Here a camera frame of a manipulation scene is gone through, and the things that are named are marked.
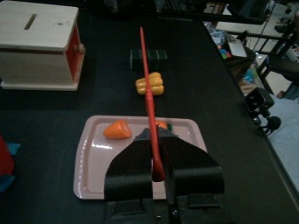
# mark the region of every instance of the orange vegetable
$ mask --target orange vegetable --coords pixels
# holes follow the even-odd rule
[[[159,126],[160,128],[163,128],[163,129],[167,129],[167,124],[166,124],[166,122],[163,122],[163,121],[155,121],[155,126]]]
[[[131,129],[124,120],[118,120],[107,126],[103,135],[106,138],[122,139],[132,136]]]

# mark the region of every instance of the floor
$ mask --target floor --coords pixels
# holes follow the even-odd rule
[[[262,25],[254,25],[254,24],[235,24],[235,23],[220,22],[216,28],[224,31],[234,31],[234,32],[243,32],[248,30],[248,32],[256,33],[256,34],[263,32],[266,35],[280,37],[282,33],[279,33],[274,27],[275,25],[279,25],[280,23],[279,18],[284,18],[284,17],[290,18],[290,14],[286,14],[286,7],[282,4],[276,4],[274,8],[272,16],[270,17],[267,23],[263,23]],[[251,38],[247,41],[247,46],[250,49],[258,50],[260,46],[263,45],[263,43],[264,43],[263,39]],[[274,40],[268,41],[268,43],[266,44],[264,51],[270,51],[275,43],[276,42]],[[259,54],[256,56],[256,63],[260,65],[264,59],[266,59],[266,55]],[[275,95],[278,95],[280,91],[287,90],[290,86],[290,81],[286,80],[280,74],[270,73],[266,79]]]

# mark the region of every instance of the red object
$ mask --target red object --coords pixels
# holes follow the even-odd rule
[[[10,150],[7,149],[6,141],[0,136],[0,177],[11,175],[15,169],[15,161]]]
[[[164,167],[163,167],[163,162],[160,157],[158,134],[156,134],[156,127],[155,127],[155,100],[154,100],[154,93],[152,93],[152,89],[150,85],[148,65],[147,65],[147,57],[146,57],[146,36],[144,36],[143,27],[140,27],[140,40],[142,40],[142,52],[143,52],[143,63],[144,63],[144,81],[146,81],[144,101],[146,101],[146,109],[147,109],[147,115],[148,115],[151,145],[152,145],[152,154],[154,154],[152,179],[155,182],[159,182],[164,180]]]

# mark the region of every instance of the wooden box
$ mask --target wooden box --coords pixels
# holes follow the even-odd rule
[[[76,90],[84,59],[76,7],[0,3],[0,78],[10,89]]]

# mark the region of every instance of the chair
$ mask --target chair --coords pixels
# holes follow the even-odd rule
[[[299,96],[299,63],[278,56],[267,56],[263,66],[258,69],[258,75],[268,93],[274,93],[267,84],[267,75],[270,72],[282,74],[292,82],[284,92],[284,98],[294,100]]]

